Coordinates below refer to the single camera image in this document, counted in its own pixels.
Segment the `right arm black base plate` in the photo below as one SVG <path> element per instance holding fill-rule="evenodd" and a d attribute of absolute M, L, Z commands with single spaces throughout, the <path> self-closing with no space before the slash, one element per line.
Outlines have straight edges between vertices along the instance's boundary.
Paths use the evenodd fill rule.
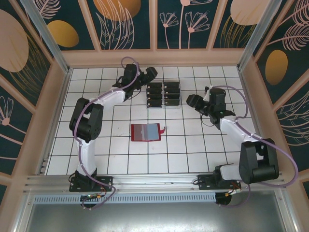
<path fill-rule="evenodd" d="M 233 190 L 240 189 L 241 183 L 236 180 L 223 180 L 212 174 L 197 176 L 197 185 L 200 190 Z"/>

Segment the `grey metal sheet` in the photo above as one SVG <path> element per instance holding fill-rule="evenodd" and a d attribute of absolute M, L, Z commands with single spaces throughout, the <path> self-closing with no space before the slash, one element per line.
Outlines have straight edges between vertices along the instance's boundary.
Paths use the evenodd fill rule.
<path fill-rule="evenodd" d="M 240 208 L 214 203 L 120 203 L 93 211 L 36 204 L 18 232 L 299 232 L 274 200 Z"/>

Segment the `small green circuit board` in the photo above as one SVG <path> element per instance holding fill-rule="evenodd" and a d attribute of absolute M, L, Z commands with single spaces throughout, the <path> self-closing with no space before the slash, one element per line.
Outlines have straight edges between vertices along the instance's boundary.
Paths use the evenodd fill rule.
<path fill-rule="evenodd" d="M 81 202 L 98 202 L 99 199 L 103 198 L 105 195 L 99 194 L 99 193 L 94 193 L 94 194 L 86 194 L 86 195 L 81 195 L 80 196 L 80 201 Z"/>

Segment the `clear acrylic card rack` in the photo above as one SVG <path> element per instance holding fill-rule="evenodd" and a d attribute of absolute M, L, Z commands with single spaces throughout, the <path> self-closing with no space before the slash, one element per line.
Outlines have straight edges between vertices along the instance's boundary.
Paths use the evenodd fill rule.
<path fill-rule="evenodd" d="M 165 95 L 165 93 L 164 93 L 164 82 L 161 82 L 162 83 L 162 106 L 161 107 L 151 107 L 151 108 L 171 108 L 171 107 L 173 107 L 173 106 L 165 106 L 165 98 L 164 98 L 164 95 Z"/>

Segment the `aluminium corner post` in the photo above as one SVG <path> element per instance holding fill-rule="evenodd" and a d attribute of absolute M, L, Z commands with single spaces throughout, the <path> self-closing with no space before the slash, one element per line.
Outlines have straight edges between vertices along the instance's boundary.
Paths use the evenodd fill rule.
<path fill-rule="evenodd" d="M 271 29 L 271 24 L 277 19 L 276 14 L 280 14 L 282 10 L 281 7 L 283 7 L 286 2 L 287 0 L 270 0 L 267 4 L 237 64 L 240 73 L 244 71 L 259 44 L 264 41 L 264 37 L 267 36 L 268 30 Z"/>
<path fill-rule="evenodd" d="M 28 13 L 30 19 L 34 23 L 36 29 L 41 33 L 43 40 L 46 42 L 49 50 L 53 54 L 54 58 L 60 65 L 62 71 L 65 74 L 69 72 L 69 65 L 65 61 L 64 56 L 61 53 L 60 48 L 56 44 L 52 34 L 50 33 L 45 21 L 39 14 L 34 2 L 32 0 L 20 0 L 21 4 L 23 5 L 25 11 Z"/>

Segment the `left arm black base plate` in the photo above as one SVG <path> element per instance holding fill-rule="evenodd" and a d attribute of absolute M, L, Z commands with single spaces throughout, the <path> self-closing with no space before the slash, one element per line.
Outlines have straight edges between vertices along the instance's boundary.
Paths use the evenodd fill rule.
<path fill-rule="evenodd" d="M 111 176 L 97 176 L 96 181 L 91 180 L 88 176 L 73 176 L 70 179 L 69 192 L 110 192 L 113 178 Z"/>

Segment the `aluminium frame rail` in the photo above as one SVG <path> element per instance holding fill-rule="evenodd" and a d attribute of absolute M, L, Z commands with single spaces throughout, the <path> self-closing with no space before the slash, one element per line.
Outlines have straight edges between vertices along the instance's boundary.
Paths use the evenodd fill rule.
<path fill-rule="evenodd" d="M 196 173 L 187 174 L 115 174 L 112 185 L 117 193 L 172 193 L 197 192 L 199 187 L 193 184 Z M 28 176 L 24 193 L 31 194 L 68 194 L 69 177 L 67 175 Z"/>

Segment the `red card holder wallet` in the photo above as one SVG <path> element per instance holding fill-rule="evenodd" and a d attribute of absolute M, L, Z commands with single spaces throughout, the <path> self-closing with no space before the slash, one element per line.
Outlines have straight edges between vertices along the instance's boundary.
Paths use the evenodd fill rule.
<path fill-rule="evenodd" d="M 160 128 L 159 123 L 131 124 L 131 141 L 133 142 L 154 142 L 161 141 L 161 135 L 166 127 Z"/>

